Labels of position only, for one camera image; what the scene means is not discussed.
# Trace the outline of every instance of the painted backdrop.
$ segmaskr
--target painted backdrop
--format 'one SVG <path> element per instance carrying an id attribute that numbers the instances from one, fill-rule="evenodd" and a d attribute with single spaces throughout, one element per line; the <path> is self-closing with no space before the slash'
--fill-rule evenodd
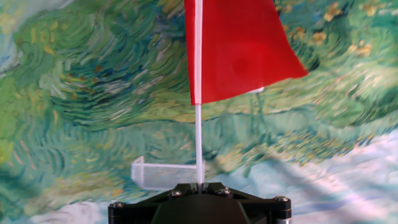
<path id="1" fill-rule="evenodd" d="M 107 223 L 157 193 L 134 159 L 195 163 L 182 0 L 0 5 L 1 223 Z M 207 178 L 290 197 L 296 223 L 397 223 L 398 1 L 276 7 L 311 72 L 203 105 Z"/>

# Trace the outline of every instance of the clear plastic piece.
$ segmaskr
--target clear plastic piece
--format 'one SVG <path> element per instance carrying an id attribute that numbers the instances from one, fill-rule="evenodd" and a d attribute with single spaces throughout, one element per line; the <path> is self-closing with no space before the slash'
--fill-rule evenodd
<path id="1" fill-rule="evenodd" d="M 170 190 L 177 184 L 195 183 L 197 167 L 196 165 L 150 164 L 145 163 L 144 156 L 141 156 L 131 164 L 131 179 L 145 190 Z"/>

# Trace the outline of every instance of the bolt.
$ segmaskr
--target bolt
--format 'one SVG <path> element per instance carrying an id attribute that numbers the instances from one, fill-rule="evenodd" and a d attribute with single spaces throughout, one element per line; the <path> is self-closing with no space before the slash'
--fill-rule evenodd
<path id="1" fill-rule="evenodd" d="M 171 197 L 178 197 L 178 196 L 181 196 L 181 191 L 179 191 L 179 190 L 172 190 L 170 193 L 169 193 L 169 196 L 171 196 Z"/>
<path id="2" fill-rule="evenodd" d="M 274 197 L 275 200 L 277 200 L 278 202 L 287 202 L 289 199 L 285 196 L 276 196 Z"/>
<path id="3" fill-rule="evenodd" d="M 123 202 L 115 202 L 111 204 L 111 207 L 113 208 L 123 208 L 123 206 L 125 206 L 126 203 Z"/>
<path id="4" fill-rule="evenodd" d="M 219 189 L 216 191 L 216 194 L 220 194 L 220 195 L 229 195 L 230 193 L 231 193 L 231 191 L 227 188 Z"/>

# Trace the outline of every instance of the black base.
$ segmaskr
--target black base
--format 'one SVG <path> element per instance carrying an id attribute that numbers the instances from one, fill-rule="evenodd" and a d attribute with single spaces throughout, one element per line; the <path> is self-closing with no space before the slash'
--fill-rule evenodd
<path id="1" fill-rule="evenodd" d="M 108 207 L 109 224 L 274 224 L 290 223 L 290 199 L 261 199 L 222 183 L 178 184 L 135 204 Z"/>

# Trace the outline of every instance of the black plastic part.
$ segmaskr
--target black plastic part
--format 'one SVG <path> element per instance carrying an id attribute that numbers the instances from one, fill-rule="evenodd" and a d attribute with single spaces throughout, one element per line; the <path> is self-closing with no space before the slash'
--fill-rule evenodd
<path id="1" fill-rule="evenodd" d="M 261 199 L 229 189 L 222 183 L 202 187 L 178 184 L 139 203 L 117 202 L 108 207 L 109 224 L 273 224 L 275 219 L 291 217 L 288 198 L 285 201 Z"/>

